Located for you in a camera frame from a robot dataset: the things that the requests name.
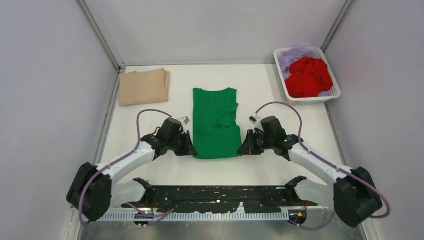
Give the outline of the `green t shirt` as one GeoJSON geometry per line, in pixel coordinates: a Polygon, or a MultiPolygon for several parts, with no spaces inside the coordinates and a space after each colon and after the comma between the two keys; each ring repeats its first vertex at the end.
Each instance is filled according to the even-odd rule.
{"type": "Polygon", "coordinates": [[[241,128],[237,124],[237,90],[193,89],[193,144],[196,159],[239,157],[241,128]]]}

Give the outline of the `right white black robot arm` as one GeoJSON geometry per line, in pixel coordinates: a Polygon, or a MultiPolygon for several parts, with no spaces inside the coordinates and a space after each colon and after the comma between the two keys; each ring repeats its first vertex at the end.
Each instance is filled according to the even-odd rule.
{"type": "Polygon", "coordinates": [[[275,155],[307,169],[323,182],[298,177],[287,183],[285,198],[291,205],[299,205],[302,201],[316,203],[333,210],[352,228],[383,207],[382,198],[373,190],[373,179],[363,167],[352,169],[328,160],[297,135],[287,134],[275,116],[262,119],[254,114],[249,120],[255,128],[247,131],[238,154],[256,156],[272,150],[275,155]]]}

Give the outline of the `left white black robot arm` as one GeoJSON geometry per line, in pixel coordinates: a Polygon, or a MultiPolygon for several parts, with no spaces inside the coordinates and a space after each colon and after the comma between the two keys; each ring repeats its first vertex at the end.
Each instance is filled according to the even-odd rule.
{"type": "Polygon", "coordinates": [[[70,186],[67,202],[90,222],[102,218],[110,208],[123,204],[138,203],[148,207],[154,197],[146,181],[134,179],[120,183],[120,180],[169,151],[176,156],[196,156],[198,153],[187,129],[189,122],[187,116],[169,117],[155,134],[141,137],[134,150],[118,159],[98,165],[84,163],[70,186]]]}

